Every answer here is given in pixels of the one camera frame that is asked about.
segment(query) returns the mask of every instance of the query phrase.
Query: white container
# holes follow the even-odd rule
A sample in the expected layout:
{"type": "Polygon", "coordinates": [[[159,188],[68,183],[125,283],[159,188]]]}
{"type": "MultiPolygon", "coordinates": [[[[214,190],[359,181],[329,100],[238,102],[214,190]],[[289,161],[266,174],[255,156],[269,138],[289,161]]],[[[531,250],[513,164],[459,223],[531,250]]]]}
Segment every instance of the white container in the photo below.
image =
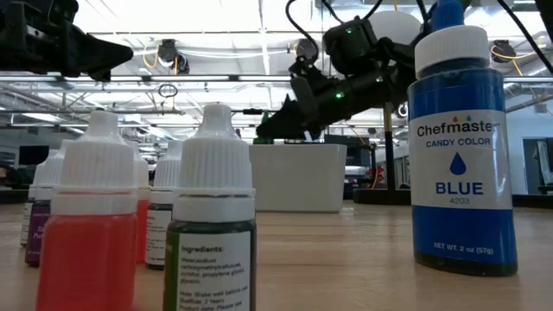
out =
{"type": "Polygon", "coordinates": [[[256,210],[337,213],[342,208],[346,146],[252,145],[256,210]]]}

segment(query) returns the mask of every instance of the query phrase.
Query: orange object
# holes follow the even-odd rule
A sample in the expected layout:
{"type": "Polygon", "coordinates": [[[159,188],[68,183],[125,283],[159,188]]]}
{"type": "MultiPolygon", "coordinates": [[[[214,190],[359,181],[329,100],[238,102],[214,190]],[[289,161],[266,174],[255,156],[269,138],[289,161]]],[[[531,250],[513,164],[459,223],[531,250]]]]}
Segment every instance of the orange object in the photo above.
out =
{"type": "Polygon", "coordinates": [[[148,224],[149,200],[139,200],[137,204],[137,263],[146,258],[146,226],[148,224]]]}
{"type": "Polygon", "coordinates": [[[37,311],[130,310],[137,216],[52,216],[41,254],[37,311]]]}

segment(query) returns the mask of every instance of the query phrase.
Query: table surface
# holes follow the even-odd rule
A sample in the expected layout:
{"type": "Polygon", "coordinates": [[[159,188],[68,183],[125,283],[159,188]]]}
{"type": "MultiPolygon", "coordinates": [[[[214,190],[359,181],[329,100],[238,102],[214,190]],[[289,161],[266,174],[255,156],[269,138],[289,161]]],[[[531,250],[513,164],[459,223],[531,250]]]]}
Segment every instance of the table surface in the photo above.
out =
{"type": "MultiPolygon", "coordinates": [[[[22,205],[0,206],[0,310],[33,310],[22,205]]],[[[519,271],[460,276],[414,262],[410,208],[346,203],[340,214],[259,213],[257,310],[553,309],[553,211],[516,209],[519,271]]],[[[134,311],[162,309],[163,273],[137,267],[134,311]]]]}

